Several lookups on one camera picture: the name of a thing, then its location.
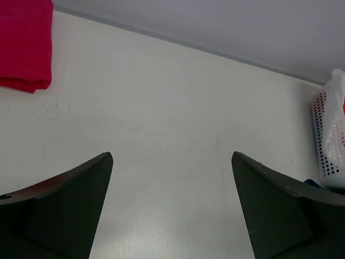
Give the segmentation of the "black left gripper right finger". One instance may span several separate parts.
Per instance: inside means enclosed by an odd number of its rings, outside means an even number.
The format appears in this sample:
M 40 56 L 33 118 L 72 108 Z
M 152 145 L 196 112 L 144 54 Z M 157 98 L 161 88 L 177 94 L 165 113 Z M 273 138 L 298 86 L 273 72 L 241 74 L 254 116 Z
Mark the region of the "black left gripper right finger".
M 344 195 L 239 152 L 232 170 L 255 258 L 344 258 Z

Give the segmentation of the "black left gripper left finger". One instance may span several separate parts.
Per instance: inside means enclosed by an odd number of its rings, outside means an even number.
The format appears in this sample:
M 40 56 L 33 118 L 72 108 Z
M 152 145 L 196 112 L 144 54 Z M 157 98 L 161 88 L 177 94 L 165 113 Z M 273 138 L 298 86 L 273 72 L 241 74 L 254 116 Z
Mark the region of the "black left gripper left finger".
M 1 258 L 89 258 L 112 168 L 104 152 L 1 195 Z

